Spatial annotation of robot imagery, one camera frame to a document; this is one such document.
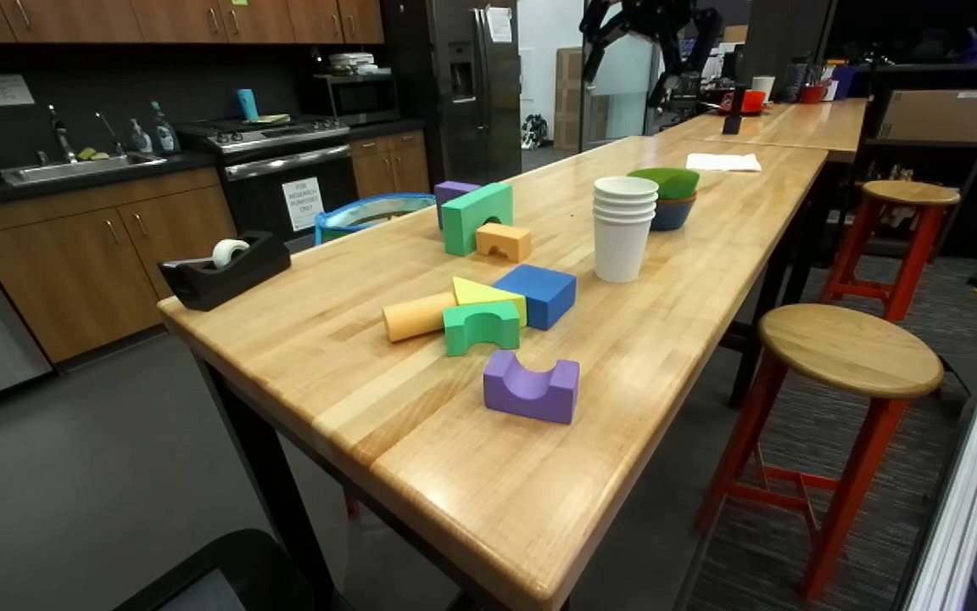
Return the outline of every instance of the stainless steel refrigerator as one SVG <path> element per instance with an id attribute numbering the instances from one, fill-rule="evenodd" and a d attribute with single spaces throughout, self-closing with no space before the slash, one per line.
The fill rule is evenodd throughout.
<path id="1" fill-rule="evenodd" d="M 402 114 L 425 121 L 430 180 L 515 176 L 515 0 L 388 0 L 383 26 Z"/>

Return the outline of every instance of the paper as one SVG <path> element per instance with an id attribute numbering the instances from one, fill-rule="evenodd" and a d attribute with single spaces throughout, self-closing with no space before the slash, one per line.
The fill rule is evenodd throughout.
<path id="1" fill-rule="evenodd" d="M 686 167 L 694 172 L 760 172 L 760 160 L 752 151 L 745 156 L 687 151 Z"/>
<path id="2" fill-rule="evenodd" d="M 511 10 L 508 5 L 487 5 L 487 40 L 493 45 L 511 45 Z"/>
<path id="3" fill-rule="evenodd" d="M 34 93 L 28 93 L 22 76 L 0 76 L 0 107 L 2 106 L 34 106 Z"/>
<path id="4" fill-rule="evenodd" d="M 281 183 L 281 194 L 284 194 L 289 228 L 293 232 L 311 228 L 315 217 L 322 212 L 318 180 L 309 176 L 309 180 Z"/>

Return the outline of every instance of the sink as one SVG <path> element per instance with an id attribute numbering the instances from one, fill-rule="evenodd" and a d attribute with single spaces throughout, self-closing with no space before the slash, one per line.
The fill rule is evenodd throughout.
<path id="1" fill-rule="evenodd" d="M 125 172 L 140 167 L 162 167 L 171 160 L 148 156 L 148 160 L 125 160 L 125 156 L 106 156 L 106 160 L 88 160 L 88 164 L 45 164 L 45 167 L 2 167 L 2 180 L 12 185 L 28 183 L 59 183 L 59 180 L 76 180 L 76 176 L 103 176 L 103 172 Z"/>

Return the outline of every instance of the faucet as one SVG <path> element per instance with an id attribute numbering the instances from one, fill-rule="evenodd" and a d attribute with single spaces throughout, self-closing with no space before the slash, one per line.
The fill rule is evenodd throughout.
<path id="1" fill-rule="evenodd" d="M 112 129 L 107 114 L 106 114 L 106 113 L 93 113 L 93 114 L 95 114 L 95 121 L 103 121 L 106 133 L 112 136 L 115 156 L 125 156 L 125 145 L 121 145 L 120 133 Z"/>
<path id="2" fill-rule="evenodd" d="M 54 142 L 59 142 L 59 151 L 64 164 L 79 164 L 79 151 L 70 145 L 70 133 L 68 124 L 60 121 L 60 114 L 54 113 L 54 106 L 48 106 L 48 114 L 52 114 L 52 129 L 54 129 Z"/>

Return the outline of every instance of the microwave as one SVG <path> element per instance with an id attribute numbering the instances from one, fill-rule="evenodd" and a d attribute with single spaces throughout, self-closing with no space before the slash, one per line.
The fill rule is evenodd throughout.
<path id="1" fill-rule="evenodd" d="M 309 114 L 337 114 L 349 124 L 400 117 L 393 76 L 311 76 L 301 106 Z"/>

